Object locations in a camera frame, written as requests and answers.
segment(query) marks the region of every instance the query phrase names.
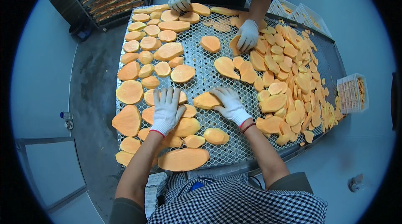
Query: bracelet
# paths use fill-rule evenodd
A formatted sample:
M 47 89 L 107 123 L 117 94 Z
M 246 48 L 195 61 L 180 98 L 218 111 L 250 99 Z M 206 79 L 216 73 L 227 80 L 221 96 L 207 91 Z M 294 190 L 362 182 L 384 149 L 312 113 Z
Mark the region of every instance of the bracelet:
M 252 124 L 250 124 L 249 126 L 247 126 L 246 128 L 244 128 L 244 130 L 242 130 L 242 133 L 244 134 L 244 132 L 248 129 L 248 128 L 250 128 L 250 127 L 252 127 L 252 126 L 254 126 L 255 125 L 255 123 L 252 123 Z

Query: mesh tray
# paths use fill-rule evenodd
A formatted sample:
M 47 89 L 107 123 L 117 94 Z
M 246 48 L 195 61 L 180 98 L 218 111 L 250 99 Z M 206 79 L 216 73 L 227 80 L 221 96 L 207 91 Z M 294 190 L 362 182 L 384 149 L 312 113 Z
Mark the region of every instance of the mesh tray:
M 200 22 L 197 24 L 192 24 L 190 29 L 181 33 L 178 33 L 176 42 L 180 42 L 184 48 L 184 62 L 183 64 L 187 64 L 189 66 L 193 66 L 196 69 L 195 76 L 188 82 L 183 84 L 176 84 L 170 80 L 170 77 L 166 78 L 158 78 L 160 81 L 160 85 L 158 89 L 162 87 L 168 88 L 170 86 L 179 87 L 184 91 L 188 97 L 188 104 L 193 104 L 193 98 L 198 96 L 199 94 L 204 93 L 205 91 L 209 91 L 213 87 L 218 86 L 226 86 L 234 89 L 240 95 L 240 98 L 250 115 L 253 116 L 254 119 L 257 117 L 263 117 L 257 100 L 257 91 L 254 89 L 252 84 L 248 84 L 242 81 L 233 80 L 230 78 L 226 78 L 220 75 L 215 67 L 214 60 L 221 56 L 233 57 L 232 50 L 229 48 L 229 42 L 231 38 L 233 38 L 238 29 L 236 27 L 231 27 L 230 32 L 219 32 L 214 30 L 213 27 L 206 27 L 202 24 L 203 21 L 208 19 L 214 20 L 225 20 L 230 22 L 230 16 L 224 16 L 220 14 L 211 13 L 209 17 L 200 16 Z M 269 26 L 275 27 L 275 25 L 279 24 L 278 20 L 270 19 L 268 17 L 264 18 Z M 301 36 L 301 29 L 297 30 L 297 34 Z M 202 36 L 212 35 L 219 38 L 221 43 L 221 50 L 218 53 L 209 53 L 205 51 L 200 45 L 199 41 Z M 335 98 L 334 92 L 336 88 L 336 83 L 334 83 L 331 76 L 331 69 L 329 68 L 328 61 L 325 58 L 325 54 L 332 54 L 332 50 L 334 49 L 333 43 L 329 43 L 324 38 L 320 36 L 310 36 L 310 39 L 314 42 L 317 48 L 317 52 L 314 52 L 314 55 L 319 60 L 319 64 L 317 66 L 317 70 L 320 72 L 321 78 L 325 78 L 327 83 L 325 86 L 329 88 L 329 96 L 326 98 L 329 103 L 335 106 Z M 244 60 L 250 60 L 249 54 L 241 55 Z M 158 61 L 154 60 L 152 62 L 153 65 L 157 64 Z M 119 63 L 119 70 L 123 67 L 122 63 Z M 263 72 L 257 72 L 259 76 L 262 76 Z M 117 87 L 120 86 L 122 81 L 117 80 Z M 116 99 L 116 114 L 118 114 L 125 104 Z M 140 113 L 149 106 L 142 100 L 136 104 Z M 201 129 L 196 133 L 196 135 L 202 136 L 204 131 L 207 128 L 220 128 L 224 130 L 227 134 L 229 134 L 230 139 L 228 143 L 224 145 L 211 145 L 209 143 L 205 143 L 201 148 L 208 150 L 210 159 L 207 161 L 201 168 L 210 168 L 214 166 L 223 166 L 236 164 L 242 161 L 248 161 L 254 159 L 254 154 L 251 151 L 251 148 L 248 144 L 247 139 L 243 134 L 239 131 L 239 128 L 231 121 L 228 121 L 224 117 L 222 117 L 218 112 L 213 110 L 202 110 L 197 108 L 197 114 L 195 118 L 200 122 Z M 141 129 L 151 127 L 145 121 L 142 121 Z M 322 133 L 322 126 L 316 127 L 313 131 L 314 136 L 317 136 Z M 120 144 L 124 139 L 124 135 L 120 132 L 117 132 L 117 140 Z M 279 146 L 276 144 L 276 139 L 278 138 L 277 134 L 272 134 L 268 141 L 272 144 L 276 151 L 280 151 L 286 149 L 288 147 L 294 146 L 303 142 L 304 135 L 299 134 L 297 140 L 295 142 L 288 142 L 284 146 Z M 185 148 L 185 144 L 180 148 L 165 148 L 161 151 L 160 155 L 166 153 L 170 150 L 177 150 Z

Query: white wall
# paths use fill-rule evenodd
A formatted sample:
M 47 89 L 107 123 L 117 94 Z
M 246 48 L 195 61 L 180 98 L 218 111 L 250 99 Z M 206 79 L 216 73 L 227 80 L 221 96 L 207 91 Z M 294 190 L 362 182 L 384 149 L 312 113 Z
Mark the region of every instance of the white wall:
M 324 140 L 287 163 L 304 171 L 317 196 L 329 202 L 327 223 L 355 223 L 369 206 L 391 157 L 390 95 L 394 54 L 381 16 L 371 0 L 288 0 L 317 12 L 331 32 L 348 75 L 367 79 L 370 107 L 349 115 Z M 352 193 L 347 180 L 363 173 L 364 190 Z
M 70 76 L 77 42 L 70 25 L 49 0 L 38 0 L 21 36 L 11 80 L 15 138 L 67 137 L 60 118 L 68 111 Z

